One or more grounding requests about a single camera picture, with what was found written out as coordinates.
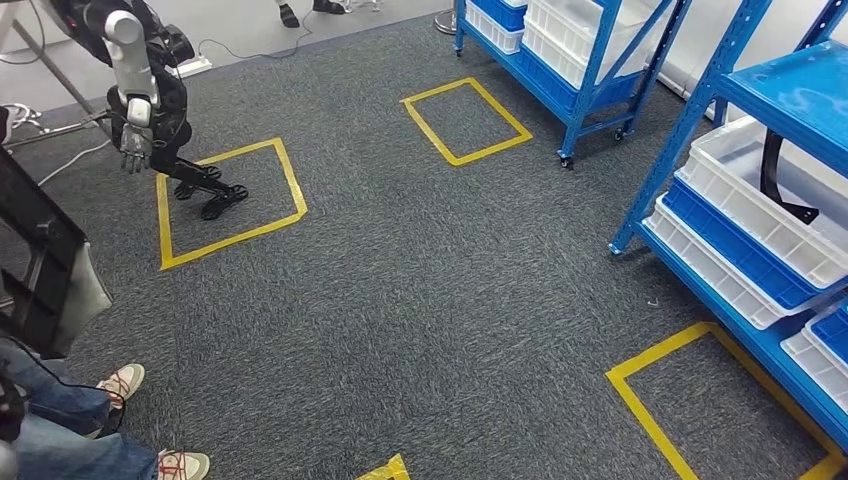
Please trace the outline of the standing humanoid's grey hand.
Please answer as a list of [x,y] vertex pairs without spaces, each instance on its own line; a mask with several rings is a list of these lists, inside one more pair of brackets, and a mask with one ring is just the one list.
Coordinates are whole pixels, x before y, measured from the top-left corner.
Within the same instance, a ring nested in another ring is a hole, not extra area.
[[152,130],[126,123],[122,129],[119,151],[122,154],[123,170],[132,174],[148,169],[153,153]]

